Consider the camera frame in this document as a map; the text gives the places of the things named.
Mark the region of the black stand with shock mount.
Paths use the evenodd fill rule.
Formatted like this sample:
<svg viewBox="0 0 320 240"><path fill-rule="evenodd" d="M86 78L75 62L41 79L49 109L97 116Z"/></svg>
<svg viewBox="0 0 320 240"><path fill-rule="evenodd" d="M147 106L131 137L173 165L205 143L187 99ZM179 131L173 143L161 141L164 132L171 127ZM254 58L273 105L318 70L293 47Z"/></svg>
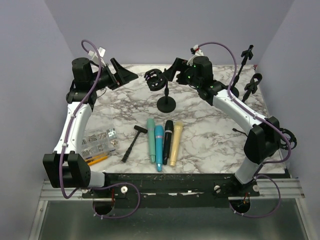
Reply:
<svg viewBox="0 0 320 240"><path fill-rule="evenodd" d="M151 69L144 74L150 91L156 92L164 88L164 96L157 100L157 109L162 113L171 113L176 108L176 101L169 96L169 80L159 69Z"/></svg>

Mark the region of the mint green microphone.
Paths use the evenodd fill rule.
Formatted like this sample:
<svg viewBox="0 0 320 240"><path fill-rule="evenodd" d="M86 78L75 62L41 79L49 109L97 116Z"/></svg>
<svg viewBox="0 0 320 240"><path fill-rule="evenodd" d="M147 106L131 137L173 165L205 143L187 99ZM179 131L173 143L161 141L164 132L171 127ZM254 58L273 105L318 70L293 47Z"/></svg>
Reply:
<svg viewBox="0 0 320 240"><path fill-rule="evenodd" d="M153 118L147 119L148 149L150 162L156 162L156 143L155 143L155 121Z"/></svg>

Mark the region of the cream microphone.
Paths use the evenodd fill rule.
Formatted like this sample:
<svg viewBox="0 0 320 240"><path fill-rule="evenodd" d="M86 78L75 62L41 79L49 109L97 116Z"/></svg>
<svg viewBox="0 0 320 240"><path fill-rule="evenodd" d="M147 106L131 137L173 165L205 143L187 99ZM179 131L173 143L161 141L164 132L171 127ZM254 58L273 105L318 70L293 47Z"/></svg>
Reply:
<svg viewBox="0 0 320 240"><path fill-rule="evenodd" d="M180 145L180 140L181 140L181 135L183 131L183 123L181 121L177 121L174 124L174 132L173 132L173 141L172 141L172 146L171 146L171 152L170 152L170 163L169 165L171 167L174 167L177 162L177 157L178 157L178 152L179 152L179 145Z"/></svg>

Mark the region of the black microphone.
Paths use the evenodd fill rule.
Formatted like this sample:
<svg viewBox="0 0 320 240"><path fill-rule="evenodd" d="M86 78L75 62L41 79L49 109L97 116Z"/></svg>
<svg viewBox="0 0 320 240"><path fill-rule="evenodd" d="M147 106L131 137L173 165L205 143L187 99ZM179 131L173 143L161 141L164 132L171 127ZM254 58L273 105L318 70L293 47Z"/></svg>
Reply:
<svg viewBox="0 0 320 240"><path fill-rule="evenodd" d="M164 142L163 142L163 159L162 163L164 165L168 164L168 159L171 150L171 140L174 131L174 123L172 120L167 120L164 127Z"/></svg>

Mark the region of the blue microphone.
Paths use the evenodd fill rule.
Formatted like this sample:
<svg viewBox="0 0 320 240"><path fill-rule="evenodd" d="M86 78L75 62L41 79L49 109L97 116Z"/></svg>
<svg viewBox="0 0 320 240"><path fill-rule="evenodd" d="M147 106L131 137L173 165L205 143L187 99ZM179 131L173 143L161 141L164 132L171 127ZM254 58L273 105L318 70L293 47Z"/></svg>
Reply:
<svg viewBox="0 0 320 240"><path fill-rule="evenodd" d="M155 126L155 164L158 172L162 171L163 165L163 140L164 140L164 128L162 125Z"/></svg>

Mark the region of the black round-base clip stand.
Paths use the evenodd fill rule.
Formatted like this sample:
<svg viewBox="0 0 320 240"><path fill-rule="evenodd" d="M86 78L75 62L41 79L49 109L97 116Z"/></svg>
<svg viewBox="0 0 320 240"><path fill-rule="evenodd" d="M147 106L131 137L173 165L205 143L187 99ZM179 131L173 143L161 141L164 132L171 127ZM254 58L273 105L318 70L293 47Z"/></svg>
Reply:
<svg viewBox="0 0 320 240"><path fill-rule="evenodd" d="M238 97L239 96L239 91L238 89L236 88L236 84L238 83L239 81L239 78L240 78L240 74L243 70L243 67L247 64L247 61L248 60L251 60L252 57L254 56L253 53L252 53L252 50L253 50L254 46L251 44L247 50L244 50L242 53L241 53L241 58L242 58L242 62L241 62L241 66L240 66L240 69L237 73L237 75L235 76L233 82L232 82L232 85L230 87L230 90L231 92L236 96Z"/></svg>

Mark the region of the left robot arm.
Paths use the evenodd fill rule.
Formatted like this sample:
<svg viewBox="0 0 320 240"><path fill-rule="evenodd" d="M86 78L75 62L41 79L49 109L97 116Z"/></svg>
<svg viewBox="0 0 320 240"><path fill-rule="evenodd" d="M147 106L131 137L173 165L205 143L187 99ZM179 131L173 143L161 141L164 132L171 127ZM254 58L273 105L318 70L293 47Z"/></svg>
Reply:
<svg viewBox="0 0 320 240"><path fill-rule="evenodd" d="M106 175L91 171L81 156L82 141L97 100L97 91L103 88L115 90L138 79L137 74L125 69L115 58L110 61L114 73L108 66L104 66L100 72L93 72L91 62L86 57L71 62L74 79L66 95L66 121L53 152L45 154L42 160L53 188L63 184L65 188L93 188L101 198L110 194L111 185L106 182Z"/></svg>

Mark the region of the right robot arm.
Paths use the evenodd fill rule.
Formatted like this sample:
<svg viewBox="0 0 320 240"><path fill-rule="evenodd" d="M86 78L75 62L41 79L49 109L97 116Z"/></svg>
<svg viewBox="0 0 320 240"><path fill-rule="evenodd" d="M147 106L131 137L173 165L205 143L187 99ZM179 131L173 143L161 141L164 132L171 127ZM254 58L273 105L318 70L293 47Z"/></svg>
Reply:
<svg viewBox="0 0 320 240"><path fill-rule="evenodd" d="M234 174L236 180L230 183L234 195L243 195L262 162L280 148L279 121L275 117L265 118L229 93L225 84L214 79L212 63L206 56L195 57L192 65L176 58L162 76L170 82L176 77L178 84L194 87L201 99L227 114L246 133L245 159Z"/></svg>

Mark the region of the clear screw organizer box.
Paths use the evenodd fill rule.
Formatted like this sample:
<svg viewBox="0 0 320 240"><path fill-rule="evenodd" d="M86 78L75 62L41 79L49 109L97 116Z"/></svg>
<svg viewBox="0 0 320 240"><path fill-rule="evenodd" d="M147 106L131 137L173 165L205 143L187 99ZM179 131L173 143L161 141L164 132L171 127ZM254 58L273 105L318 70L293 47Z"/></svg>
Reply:
<svg viewBox="0 0 320 240"><path fill-rule="evenodd" d="M84 159L108 155L116 150L118 143L117 132L113 127L85 130L80 153Z"/></svg>

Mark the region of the yellow black utility knife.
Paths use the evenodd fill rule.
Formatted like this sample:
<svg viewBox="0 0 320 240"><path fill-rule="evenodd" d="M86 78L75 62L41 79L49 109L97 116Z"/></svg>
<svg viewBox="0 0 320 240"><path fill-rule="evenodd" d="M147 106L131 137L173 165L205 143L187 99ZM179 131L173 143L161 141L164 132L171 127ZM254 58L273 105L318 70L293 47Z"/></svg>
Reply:
<svg viewBox="0 0 320 240"><path fill-rule="evenodd" d="M109 156L110 156L109 154L100 154L100 155L88 157L84 161L86 162L86 164L88 166L93 166L93 165L95 165L97 163L100 163L100 162L108 159Z"/></svg>

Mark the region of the black front mounting rail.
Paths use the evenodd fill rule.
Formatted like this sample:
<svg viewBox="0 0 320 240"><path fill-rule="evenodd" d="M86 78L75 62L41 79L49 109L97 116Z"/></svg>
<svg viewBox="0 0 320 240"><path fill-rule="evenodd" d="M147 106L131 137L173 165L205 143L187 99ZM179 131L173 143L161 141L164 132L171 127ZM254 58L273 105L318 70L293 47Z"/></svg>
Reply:
<svg viewBox="0 0 320 240"><path fill-rule="evenodd" d="M230 204L247 211L255 199L287 198L295 187L295 180L286 174L261 176L240 185L232 174L147 174L109 173L111 189L94 190L82 194L92 200L99 212L107 208L227 208Z"/></svg>

